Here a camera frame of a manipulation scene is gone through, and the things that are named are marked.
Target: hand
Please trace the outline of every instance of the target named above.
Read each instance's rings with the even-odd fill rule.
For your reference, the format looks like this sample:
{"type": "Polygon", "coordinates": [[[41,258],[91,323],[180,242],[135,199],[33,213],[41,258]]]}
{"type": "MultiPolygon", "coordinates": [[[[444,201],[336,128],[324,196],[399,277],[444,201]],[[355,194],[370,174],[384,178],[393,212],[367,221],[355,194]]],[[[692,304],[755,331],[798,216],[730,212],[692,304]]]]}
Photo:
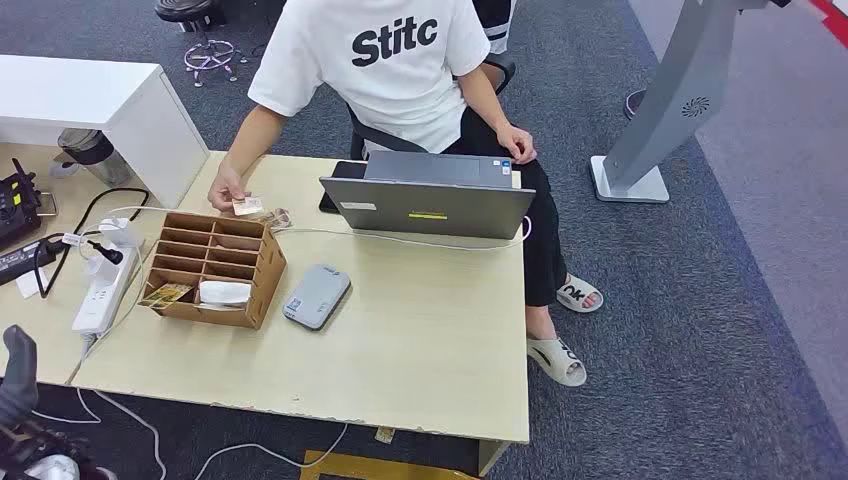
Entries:
{"type": "Polygon", "coordinates": [[[218,167],[218,175],[209,188],[206,196],[213,207],[222,212],[233,211],[233,200],[244,200],[244,189],[241,187],[241,175],[232,167],[222,163],[218,167]]]}
{"type": "Polygon", "coordinates": [[[513,163],[524,165],[536,160],[536,148],[533,147],[533,137],[529,133],[507,124],[497,134],[498,143],[509,150],[513,163]]]}

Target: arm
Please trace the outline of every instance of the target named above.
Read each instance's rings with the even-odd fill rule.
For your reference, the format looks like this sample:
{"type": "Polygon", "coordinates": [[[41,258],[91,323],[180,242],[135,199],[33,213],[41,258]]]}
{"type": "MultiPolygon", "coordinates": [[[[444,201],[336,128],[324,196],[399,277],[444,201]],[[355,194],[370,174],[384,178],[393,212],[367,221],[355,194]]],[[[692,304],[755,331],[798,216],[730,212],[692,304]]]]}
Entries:
{"type": "Polygon", "coordinates": [[[222,212],[230,211],[233,199],[244,198],[242,177],[279,138],[286,119],[262,105],[251,110],[242,122],[230,151],[218,166],[218,175],[209,188],[207,199],[213,207],[222,212]]]}
{"type": "Polygon", "coordinates": [[[460,76],[459,88],[468,106],[495,131],[498,143],[509,150],[515,163],[525,164],[536,159],[533,137],[509,123],[482,68],[477,67],[460,76]]]}

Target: yellow sticker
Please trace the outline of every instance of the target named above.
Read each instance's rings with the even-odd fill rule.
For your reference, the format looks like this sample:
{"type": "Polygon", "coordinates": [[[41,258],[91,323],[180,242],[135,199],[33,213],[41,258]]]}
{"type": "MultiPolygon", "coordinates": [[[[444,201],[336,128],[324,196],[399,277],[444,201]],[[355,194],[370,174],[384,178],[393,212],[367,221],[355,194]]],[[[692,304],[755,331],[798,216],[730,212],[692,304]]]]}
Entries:
{"type": "Polygon", "coordinates": [[[427,218],[430,220],[447,220],[448,216],[439,212],[409,212],[409,218],[427,218]]]}

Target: wooden desk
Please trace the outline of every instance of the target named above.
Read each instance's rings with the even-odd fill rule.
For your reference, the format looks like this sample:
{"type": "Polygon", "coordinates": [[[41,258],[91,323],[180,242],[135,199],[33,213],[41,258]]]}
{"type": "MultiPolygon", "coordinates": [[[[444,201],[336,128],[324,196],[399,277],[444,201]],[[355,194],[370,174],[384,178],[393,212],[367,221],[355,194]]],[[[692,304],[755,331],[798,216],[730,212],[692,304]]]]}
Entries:
{"type": "MultiPolygon", "coordinates": [[[[87,171],[79,170],[68,178],[50,178],[48,168],[53,158],[60,153],[58,147],[36,147],[29,145],[0,144],[0,178],[15,171],[11,158],[21,161],[27,172],[36,174],[35,184],[56,196],[59,206],[57,217],[45,217],[41,228],[28,235],[17,244],[3,249],[3,253],[32,243],[39,238],[56,232],[69,232],[76,227],[89,202],[100,192],[108,189],[87,171]]],[[[129,186],[143,187],[135,179],[129,186]]],[[[113,193],[103,197],[89,215],[88,223],[96,222],[100,216],[112,209],[141,202],[143,196],[135,192],[113,193]]],[[[158,205],[151,197],[153,205],[158,205]]],[[[133,222],[139,232],[155,240],[158,236],[164,214],[143,212],[133,222]]],[[[48,276],[56,268],[57,262],[44,267],[48,276]]],[[[83,270],[82,258],[71,251],[62,272],[56,280],[53,290],[46,299],[38,294],[24,300],[15,282],[0,286],[0,329],[17,323],[23,327],[38,344],[38,381],[62,384],[71,375],[82,353],[80,336],[71,331],[71,323],[88,291],[89,281],[83,270]]],[[[6,368],[6,354],[0,355],[0,372],[6,368]]]]}
{"type": "MultiPolygon", "coordinates": [[[[214,213],[206,193],[221,157],[213,153],[181,209],[214,213]]],[[[317,209],[318,177],[330,175],[335,162],[267,156],[248,190],[266,208],[289,209],[294,227],[349,232],[341,216],[317,209]]],[[[481,442],[483,472],[509,442],[529,441],[519,246],[467,252],[297,232],[277,239],[288,267],[260,330],[160,318],[136,307],[93,350],[74,385],[494,440],[481,442]],[[281,312],[315,263],[347,272],[353,287],[318,333],[281,312]]]]}

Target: gray stand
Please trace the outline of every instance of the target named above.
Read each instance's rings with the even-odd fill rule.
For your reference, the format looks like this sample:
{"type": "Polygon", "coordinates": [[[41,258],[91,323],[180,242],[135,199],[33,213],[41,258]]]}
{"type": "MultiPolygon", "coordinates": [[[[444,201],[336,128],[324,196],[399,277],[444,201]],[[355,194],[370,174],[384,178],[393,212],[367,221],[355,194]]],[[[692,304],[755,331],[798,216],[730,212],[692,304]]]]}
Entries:
{"type": "Polygon", "coordinates": [[[686,0],[638,114],[607,156],[591,159],[600,200],[665,203],[657,165],[721,106],[739,10],[769,0],[686,0]]]}

